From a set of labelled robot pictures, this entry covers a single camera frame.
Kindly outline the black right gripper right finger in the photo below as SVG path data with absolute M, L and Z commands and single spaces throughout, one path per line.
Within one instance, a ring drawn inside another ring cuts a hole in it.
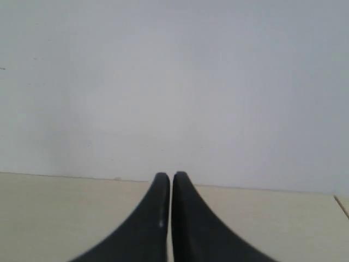
M 230 230 L 183 171 L 173 177 L 171 233 L 174 261 L 274 261 Z

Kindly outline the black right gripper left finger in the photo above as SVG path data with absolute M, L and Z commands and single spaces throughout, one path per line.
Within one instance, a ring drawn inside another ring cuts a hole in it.
M 129 217 L 73 261 L 167 261 L 169 207 L 170 179 L 160 172 Z

